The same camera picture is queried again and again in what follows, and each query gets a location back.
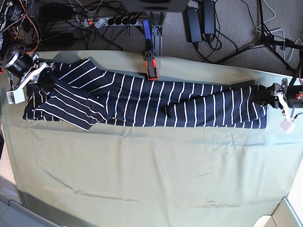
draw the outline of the white cable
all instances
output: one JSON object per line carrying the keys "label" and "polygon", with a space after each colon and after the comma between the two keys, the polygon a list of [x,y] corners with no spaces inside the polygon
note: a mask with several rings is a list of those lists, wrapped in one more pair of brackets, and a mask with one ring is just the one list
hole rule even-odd
{"label": "white cable", "polygon": [[73,28],[72,28],[72,29],[70,29],[70,30],[67,30],[67,31],[62,32],[62,33],[60,33],[60,34],[57,34],[57,35],[55,35],[55,36],[49,37],[49,38],[47,38],[47,39],[43,39],[43,40],[41,40],[41,41],[45,41],[45,40],[48,40],[48,39],[55,38],[55,37],[57,37],[57,36],[62,35],[63,33],[70,32],[70,31],[72,31],[72,30],[74,30],[74,29],[77,29],[78,27],[81,27],[81,26],[83,26],[83,25],[78,25],[78,26],[75,26],[75,27],[73,27]]}
{"label": "white cable", "polygon": [[[79,1],[79,0],[75,0],[76,2],[78,2],[81,6],[83,6],[83,4]],[[104,0],[101,0],[101,2],[99,3],[98,7],[101,6],[101,4],[103,3]],[[68,0],[68,2],[70,3],[72,10],[76,13],[76,21],[78,21],[80,24],[83,24],[83,22],[79,21],[78,19],[78,12],[75,10],[75,8],[72,6],[71,0]],[[94,11],[89,11],[87,10],[86,12],[88,13],[95,13],[97,11],[97,9],[95,9]]]}
{"label": "white cable", "polygon": [[[262,0],[262,1],[263,1],[264,4],[270,9],[270,11],[273,13],[273,16],[272,16],[270,19],[267,19],[266,21],[264,21],[264,23],[266,23],[266,22],[268,22],[268,21],[273,20],[273,19],[276,17],[276,13],[275,13],[274,10],[268,5],[268,3],[267,3],[265,0]],[[261,30],[258,29],[260,26],[261,26],[261,25],[258,25],[258,26],[256,27],[256,31],[261,32]],[[278,32],[278,31],[282,31],[282,34],[283,34],[282,37],[283,37],[283,40],[285,40],[285,32],[284,32],[284,30],[283,30],[282,28],[276,28],[276,29],[270,30],[271,33]],[[301,39],[297,39],[297,40],[295,41],[295,44],[297,44],[297,42],[300,42],[301,45],[303,45]],[[288,55],[288,56],[289,56],[288,59],[286,59],[285,52],[286,52],[286,51],[283,50],[283,59],[284,59],[284,61],[286,61],[286,62],[290,62],[290,60],[291,60],[292,57],[293,57],[294,48],[291,48],[291,51],[290,51],[290,53],[289,53],[289,55]]]}

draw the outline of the gray carpet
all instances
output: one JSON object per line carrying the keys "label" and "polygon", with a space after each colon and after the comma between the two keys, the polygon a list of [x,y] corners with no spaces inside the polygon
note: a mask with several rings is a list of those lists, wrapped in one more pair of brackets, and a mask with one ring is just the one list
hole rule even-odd
{"label": "gray carpet", "polygon": [[[258,24],[259,16],[257,0],[245,1],[250,7],[255,24]],[[268,22],[267,27],[269,29],[278,27],[283,28],[286,38],[293,41],[298,38],[303,40],[303,0],[267,0],[267,3],[276,12],[276,18]],[[189,4],[190,6],[197,6],[193,1]],[[239,48],[245,47],[259,38],[259,33],[255,31],[252,25],[247,7],[240,0],[218,0],[216,3],[216,11],[221,26],[221,32],[232,39]],[[111,14],[109,11],[103,11],[103,13],[106,16]],[[265,4],[263,4],[263,13],[265,19],[272,17],[271,11]],[[120,30],[120,27],[109,28],[105,36],[108,39],[112,39]],[[282,36],[282,32],[276,32],[274,35]],[[219,38],[222,41],[223,46],[209,57],[209,60],[211,61],[217,61],[235,51],[235,47],[230,41],[222,36]],[[124,32],[121,34],[116,39],[115,43],[122,46],[124,51],[141,53],[144,49],[144,36],[133,27],[129,33]],[[107,43],[98,36],[96,40],[93,41],[92,36],[89,49],[102,50],[106,45]],[[66,47],[64,49],[83,50],[85,49],[85,46],[83,41],[77,41],[71,47]],[[109,49],[117,50],[114,46],[111,46]],[[207,56],[212,51],[206,42],[200,43],[199,50],[204,56]],[[282,55],[283,52],[280,49],[277,49],[277,51]],[[167,13],[163,27],[163,55],[192,61],[203,61],[202,57],[194,50],[192,44],[186,42],[181,13]],[[298,51],[295,51],[293,58],[290,61],[290,65],[295,68],[298,61]],[[278,60],[278,58],[267,48],[246,51],[225,61],[223,64],[291,75],[291,72],[286,70],[280,60]]]}

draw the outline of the power adapter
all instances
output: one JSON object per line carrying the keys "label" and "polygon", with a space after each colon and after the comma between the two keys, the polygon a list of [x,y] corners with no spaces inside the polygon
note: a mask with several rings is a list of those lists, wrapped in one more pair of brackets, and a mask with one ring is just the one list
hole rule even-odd
{"label": "power adapter", "polygon": [[214,35],[216,30],[215,2],[211,0],[203,0],[199,9],[202,34]]}
{"label": "power adapter", "polygon": [[186,40],[190,43],[198,43],[202,41],[200,30],[200,19],[197,8],[187,7],[184,15],[184,27]]}

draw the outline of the striped shirt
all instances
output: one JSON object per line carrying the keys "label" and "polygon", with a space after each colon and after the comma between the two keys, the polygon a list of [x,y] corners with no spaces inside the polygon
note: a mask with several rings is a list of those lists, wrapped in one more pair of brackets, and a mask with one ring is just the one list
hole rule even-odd
{"label": "striped shirt", "polygon": [[240,89],[188,82],[149,81],[99,70],[90,59],[56,63],[54,89],[27,87],[23,119],[66,121],[83,130],[120,126],[263,129],[267,109],[250,98],[262,86]]}

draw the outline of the white stripe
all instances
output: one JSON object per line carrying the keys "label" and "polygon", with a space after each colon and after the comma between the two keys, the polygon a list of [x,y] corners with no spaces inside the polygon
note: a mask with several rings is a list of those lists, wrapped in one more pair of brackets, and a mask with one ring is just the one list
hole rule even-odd
{"label": "white stripe", "polygon": [[32,100],[34,93],[32,94],[32,96],[29,98],[29,100],[27,101],[27,105],[30,102],[30,100]]}
{"label": "white stripe", "polygon": [[35,109],[35,107],[36,107],[36,104],[35,104],[35,94],[33,93],[33,109]]}
{"label": "white stripe", "polygon": [[[185,83],[183,82],[183,88],[182,88],[182,91],[180,92],[179,99],[178,99],[178,103],[180,103],[181,95],[182,95],[182,93],[184,92],[184,88],[185,88]],[[176,117],[174,127],[176,127],[177,121],[178,121],[177,110],[176,110],[176,104],[174,104],[174,111],[175,111],[175,117]]]}
{"label": "white stripe", "polygon": [[38,92],[39,92],[39,95],[41,96],[41,104],[42,104],[43,103],[43,96],[42,96],[40,90]]}
{"label": "white stripe", "polygon": [[240,88],[240,91],[241,91],[241,103],[240,103],[240,106],[239,106],[239,112],[240,112],[240,123],[242,123],[242,113],[241,113],[241,107],[242,107],[242,103],[243,103],[243,90],[242,90],[242,88]]}
{"label": "white stripe", "polygon": [[184,113],[185,113],[185,124],[184,127],[187,126],[187,111],[186,111],[186,102],[184,102]]}
{"label": "white stripe", "polygon": [[88,98],[87,100],[89,100],[89,101],[91,101],[92,103],[95,103],[95,104],[97,104],[97,105],[99,105],[99,106],[101,106],[101,107],[104,108],[104,106],[103,106],[101,103],[98,103],[98,102],[96,102],[95,100],[92,100],[91,98]]}
{"label": "white stripe", "polygon": [[96,78],[92,79],[91,81],[87,82],[86,84],[82,85],[82,86],[79,87],[79,88],[83,88],[83,87],[85,87],[87,84],[90,84],[91,82],[94,82],[95,80],[104,77],[104,76],[106,75],[106,73],[107,73],[107,71],[105,71],[105,72],[103,73],[103,75],[101,75],[101,76],[99,76],[99,77],[96,77]]}
{"label": "white stripe", "polygon": [[196,106],[196,99],[194,99],[194,107],[195,107],[195,124],[194,127],[197,126],[197,106]]}
{"label": "white stripe", "polygon": [[206,100],[205,97],[203,97],[203,103],[204,103],[204,125],[203,127],[206,126]]}
{"label": "white stripe", "polygon": [[250,101],[250,95],[247,98],[247,116],[248,116],[248,121],[250,122],[250,110],[248,109],[249,101]]}
{"label": "white stripe", "polygon": [[167,106],[168,106],[169,103],[170,103],[171,94],[172,94],[172,92],[174,91],[174,89],[175,89],[175,82],[172,83],[172,89],[171,89],[171,91],[170,91],[170,93],[169,93],[169,101],[167,102]]}
{"label": "white stripe", "polygon": [[[172,83],[172,88],[171,88],[171,91],[170,91],[170,93],[169,93],[169,101],[167,102],[167,106],[169,106],[171,94],[172,94],[172,92],[174,91],[174,89],[175,89],[175,82]],[[165,108],[165,121],[164,121],[164,127],[166,127],[166,123],[167,123],[167,109]]]}
{"label": "white stripe", "polygon": [[97,118],[94,118],[94,117],[92,117],[92,116],[88,116],[88,115],[86,114],[85,111],[79,110],[78,108],[76,108],[76,107],[74,107],[74,106],[72,106],[72,105],[69,105],[69,104],[65,103],[63,100],[61,100],[61,99],[58,98],[57,96],[51,96],[51,98],[56,98],[56,99],[58,99],[58,100],[61,101],[64,105],[69,106],[70,108],[73,108],[73,109],[75,109],[75,110],[78,110],[79,112],[85,114],[85,116],[90,117],[90,118],[92,118],[92,119],[94,119],[95,121],[97,121],[97,122],[100,123],[100,121],[98,121]]}
{"label": "white stripe", "polygon": [[145,123],[146,123],[146,115],[147,115],[148,106],[149,106],[150,100],[151,100],[151,95],[152,95],[152,89],[153,89],[153,84],[154,84],[154,82],[155,82],[155,81],[153,80],[153,82],[152,82],[152,84],[151,84],[150,95],[148,96],[148,101],[147,101],[147,106],[146,106],[146,109],[145,109],[145,115],[144,115],[144,121],[143,121],[142,127],[144,127],[144,126],[145,126]]}
{"label": "white stripe", "polygon": [[72,125],[74,125],[74,126],[76,126],[76,127],[78,127],[78,128],[83,129],[84,131],[87,131],[87,130],[88,130],[88,129],[84,129],[84,128],[82,128],[82,127],[80,127],[80,126],[78,126],[78,125],[76,125],[76,124],[74,124],[74,123],[71,123],[71,122],[69,122],[68,120],[66,120],[66,119],[64,119],[64,118],[62,118],[62,117],[59,117],[59,116],[57,116],[57,115],[55,115],[55,114],[53,114],[53,113],[50,113],[50,112],[48,112],[48,111],[46,111],[46,110],[44,110],[44,109],[37,109],[37,110],[41,110],[41,111],[46,112],[47,114],[53,115],[53,116],[55,116],[55,117],[57,117],[57,118],[59,118],[59,119],[61,119],[61,120],[63,120],[63,121],[66,121],[66,122],[69,123],[69,124],[72,124]]}
{"label": "white stripe", "polygon": [[234,99],[233,99],[233,90],[232,90],[232,114],[231,114],[231,117],[232,117],[232,124],[233,124],[233,110],[235,108],[235,103],[234,103]]}
{"label": "white stripe", "polygon": [[258,119],[259,116],[258,116],[257,109],[256,109],[256,106],[255,106],[254,102],[252,102],[252,106],[254,107],[254,110],[255,110],[255,113],[256,113],[256,118]]}
{"label": "white stripe", "polygon": [[175,124],[174,124],[174,127],[176,127],[176,125],[177,125],[177,121],[178,121],[178,117],[177,117],[177,110],[176,110],[176,104],[174,104],[174,112],[175,112],[175,118],[176,118],[176,120],[175,120]]}
{"label": "white stripe", "polygon": [[155,120],[154,120],[154,123],[153,123],[153,127],[156,126],[157,116],[158,116],[158,110],[159,110],[159,105],[160,105],[160,100],[161,100],[162,91],[163,91],[163,89],[164,89],[164,84],[165,84],[165,82],[163,82],[162,88],[161,88],[161,91],[160,91],[159,100],[158,100],[157,109],[156,109],[156,116],[155,116]]}
{"label": "white stripe", "polygon": [[136,124],[137,109],[138,109],[139,101],[141,100],[141,93],[142,93],[143,84],[144,84],[144,79],[142,80],[142,83],[141,83],[141,88],[140,88],[140,93],[139,93],[137,105],[136,105],[136,108],[135,108],[135,110],[134,110],[134,122],[133,122],[133,127],[134,127],[134,124]]}
{"label": "white stripe", "polygon": [[82,65],[84,65],[85,63],[89,62],[90,60],[87,59],[85,62],[83,62],[81,65],[78,65],[76,68],[72,69],[71,71],[69,71],[68,73],[66,73],[65,75],[61,76],[59,79],[62,79],[64,77],[66,77],[68,74],[70,74],[71,72],[74,72],[76,69],[80,68]]}
{"label": "white stripe", "polygon": [[97,103],[96,101],[94,101],[94,100],[92,100],[92,99],[90,99],[90,98],[87,98],[87,99],[86,99],[86,98],[84,98],[84,97],[82,97],[82,96],[79,96],[79,95],[76,95],[76,94],[70,92],[69,90],[66,90],[65,88],[61,87],[60,85],[58,85],[58,84],[56,84],[56,83],[54,83],[54,84],[57,85],[58,87],[60,87],[61,89],[67,91],[68,93],[72,94],[73,96],[76,96],[76,97],[78,97],[78,98],[80,98],[80,99],[83,99],[83,100],[91,101],[91,102],[96,103],[97,105],[99,105],[99,106],[101,106],[101,107],[104,108],[104,106],[103,106],[102,104]]}
{"label": "white stripe", "polygon": [[72,84],[73,82],[77,81],[78,79],[80,79],[81,77],[85,76],[86,74],[92,72],[93,70],[95,70],[97,67],[95,66],[94,68],[86,71],[85,73],[83,73],[81,76],[78,76],[76,79],[72,80],[71,82],[69,82],[68,84]]}
{"label": "white stripe", "polygon": [[201,96],[203,96],[204,94],[204,84],[202,84],[202,92],[201,92]]}
{"label": "white stripe", "polygon": [[81,120],[81,121],[83,121],[83,122],[86,122],[86,123],[89,124],[89,125],[94,125],[94,124],[89,123],[89,122],[86,121],[85,119],[79,118],[79,117],[73,115],[72,113],[69,113],[69,112],[63,110],[62,108],[60,108],[60,107],[58,107],[58,106],[56,106],[56,105],[54,105],[54,104],[50,104],[50,103],[46,103],[46,104],[48,104],[48,105],[50,105],[50,106],[53,106],[53,107],[56,107],[57,109],[59,109],[59,110],[65,112],[66,114],[68,114],[68,115],[70,115],[70,116],[72,116],[72,117],[74,117],[74,118],[77,118],[77,119],[79,119],[79,120]]}
{"label": "white stripe", "polygon": [[106,113],[108,114],[108,100],[109,100],[109,93],[110,91],[108,91],[107,93],[107,98],[106,98],[106,102],[105,102],[105,107],[106,107]]}
{"label": "white stripe", "polygon": [[62,94],[62,93],[61,93],[60,91],[58,91],[58,89],[56,89],[56,88],[54,88],[54,90],[56,90],[56,91],[57,91],[59,94],[61,94],[62,96],[66,97],[66,98],[69,98],[70,100],[72,100],[72,101],[74,101],[74,102],[76,102],[76,103],[78,103],[78,104],[80,104],[80,105],[82,105],[82,106],[88,108],[92,113],[94,113],[94,114],[99,114],[99,115],[102,117],[102,119],[103,119],[104,121],[106,121],[106,119],[103,117],[103,115],[102,115],[101,113],[95,112],[95,111],[93,111],[89,106],[86,106],[86,105],[84,105],[84,104],[82,104],[82,103],[80,103],[80,102],[78,102],[78,101],[72,99],[71,97],[68,97],[68,96]]}
{"label": "white stripe", "polygon": [[263,106],[262,109],[263,109],[263,116],[265,116],[265,107]]}
{"label": "white stripe", "polygon": [[180,93],[180,95],[179,95],[178,103],[180,102],[181,95],[182,95],[182,93],[184,92],[184,88],[185,88],[185,83],[183,82],[183,88],[182,88],[182,91],[181,91],[181,93]]}
{"label": "white stripe", "polygon": [[189,100],[190,100],[190,97],[192,96],[192,94],[194,93],[194,90],[195,90],[195,84],[193,83],[193,89],[192,89],[192,91],[191,91],[191,93],[189,94],[189,97],[188,97]]}
{"label": "white stripe", "polygon": [[164,127],[166,127],[166,122],[167,122],[167,109],[165,107],[165,120],[164,120]]}
{"label": "white stripe", "polygon": [[223,122],[222,125],[225,125],[225,94],[222,92],[223,95]]}
{"label": "white stripe", "polygon": [[213,126],[216,124],[216,98],[213,95],[213,99],[214,99],[214,123]]}
{"label": "white stripe", "polygon": [[133,89],[133,84],[134,84],[134,77],[132,79],[132,83],[131,83],[131,89],[129,91],[129,94],[128,94],[128,98],[127,98],[127,102],[126,102],[126,105],[125,105],[125,109],[124,109],[124,126],[125,126],[125,123],[126,123],[126,111],[127,111],[127,106],[128,106],[128,102],[131,98],[131,94],[132,94],[132,89]]}
{"label": "white stripe", "polygon": [[121,83],[120,91],[118,93],[118,97],[117,97],[117,100],[116,100],[116,105],[115,105],[115,124],[114,125],[117,124],[117,106],[118,106],[118,101],[119,101],[119,98],[120,98],[120,94],[122,92],[124,78],[125,78],[125,75],[123,75],[123,77],[122,77],[122,83]]}

